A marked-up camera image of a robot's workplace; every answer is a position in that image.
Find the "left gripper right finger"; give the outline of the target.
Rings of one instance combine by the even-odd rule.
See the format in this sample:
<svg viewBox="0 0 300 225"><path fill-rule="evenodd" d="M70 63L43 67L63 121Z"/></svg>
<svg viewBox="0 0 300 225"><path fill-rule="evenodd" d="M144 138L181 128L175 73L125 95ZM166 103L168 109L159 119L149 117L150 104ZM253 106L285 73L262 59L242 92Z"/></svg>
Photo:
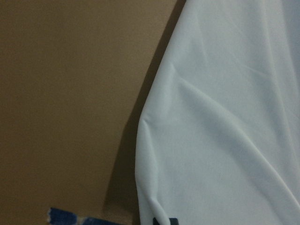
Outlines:
<svg viewBox="0 0 300 225"><path fill-rule="evenodd" d="M178 219L177 218L169 218L170 225L178 225Z"/></svg>

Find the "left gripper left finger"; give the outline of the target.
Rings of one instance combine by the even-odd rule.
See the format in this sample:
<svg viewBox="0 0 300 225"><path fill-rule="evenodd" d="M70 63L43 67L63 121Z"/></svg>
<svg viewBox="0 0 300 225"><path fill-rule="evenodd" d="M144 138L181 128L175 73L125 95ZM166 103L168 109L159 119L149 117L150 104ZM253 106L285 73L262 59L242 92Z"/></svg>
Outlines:
<svg viewBox="0 0 300 225"><path fill-rule="evenodd" d="M156 218L153 218L153 225L160 225Z"/></svg>

